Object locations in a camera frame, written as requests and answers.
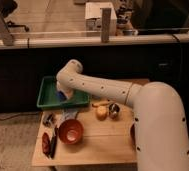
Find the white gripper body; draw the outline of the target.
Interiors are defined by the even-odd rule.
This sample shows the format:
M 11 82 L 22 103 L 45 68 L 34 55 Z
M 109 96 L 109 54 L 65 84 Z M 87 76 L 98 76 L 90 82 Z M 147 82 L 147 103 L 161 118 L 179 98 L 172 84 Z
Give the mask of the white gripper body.
M 66 97 L 66 100 L 71 99 L 72 96 L 74 95 L 74 90 L 72 88 L 66 87 L 60 84 L 59 82 L 56 82 L 56 89 L 57 89 L 57 92 L 63 92 L 63 94 Z

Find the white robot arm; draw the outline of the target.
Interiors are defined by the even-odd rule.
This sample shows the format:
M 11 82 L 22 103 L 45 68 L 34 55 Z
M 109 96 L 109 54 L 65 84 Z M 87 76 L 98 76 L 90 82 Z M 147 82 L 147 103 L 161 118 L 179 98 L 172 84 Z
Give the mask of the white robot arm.
M 189 135 L 178 92 L 163 82 L 144 85 L 87 76 L 71 59 L 56 75 L 66 98 L 81 90 L 133 109 L 138 171 L 189 171 Z

